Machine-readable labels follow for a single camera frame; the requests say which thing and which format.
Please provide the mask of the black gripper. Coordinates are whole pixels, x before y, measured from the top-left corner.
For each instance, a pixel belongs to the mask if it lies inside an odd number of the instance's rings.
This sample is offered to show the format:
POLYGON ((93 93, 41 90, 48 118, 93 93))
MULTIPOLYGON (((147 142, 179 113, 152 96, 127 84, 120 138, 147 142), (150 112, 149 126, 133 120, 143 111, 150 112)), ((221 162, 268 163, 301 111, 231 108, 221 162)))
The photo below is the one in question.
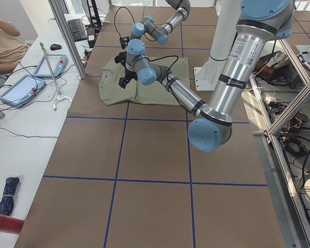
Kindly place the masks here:
POLYGON ((119 42, 120 42, 121 48, 125 49, 128 46, 129 41, 130 41, 129 36, 120 37, 119 42))
POLYGON ((137 74, 126 69, 124 77, 119 79, 119 86, 125 89, 126 85, 130 83, 131 80, 137 81, 137 74))

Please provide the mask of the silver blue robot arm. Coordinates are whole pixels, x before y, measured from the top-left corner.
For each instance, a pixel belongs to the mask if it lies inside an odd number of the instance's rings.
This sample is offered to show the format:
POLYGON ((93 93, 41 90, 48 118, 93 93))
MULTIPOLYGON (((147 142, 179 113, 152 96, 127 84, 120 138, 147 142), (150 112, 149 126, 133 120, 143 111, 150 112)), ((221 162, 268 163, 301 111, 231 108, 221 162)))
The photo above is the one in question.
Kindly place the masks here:
POLYGON ((143 17, 141 21, 134 22, 129 36, 123 37, 119 34, 119 42, 123 50, 127 48, 128 43, 132 39, 141 39, 141 37, 146 34, 159 44, 165 44, 168 41, 169 34, 171 34, 179 24, 187 20, 191 5, 188 0, 168 0, 166 3, 175 10, 175 13, 161 26, 156 25, 154 18, 147 15, 143 17))
POLYGON ((130 36, 122 39, 122 52, 115 57, 115 63, 125 69, 119 86, 125 88, 131 80, 138 80, 145 86, 159 82, 195 117, 188 128, 191 144, 200 151, 214 151, 232 135, 232 111, 253 74, 264 46, 269 41, 291 35, 295 2, 240 2, 236 36, 209 101, 204 101, 195 90, 186 87, 170 67, 156 64, 145 54, 144 34, 164 44, 174 28, 190 14, 189 1, 169 1, 168 4, 175 13, 166 23, 158 27, 152 17, 144 17, 133 25, 130 36))

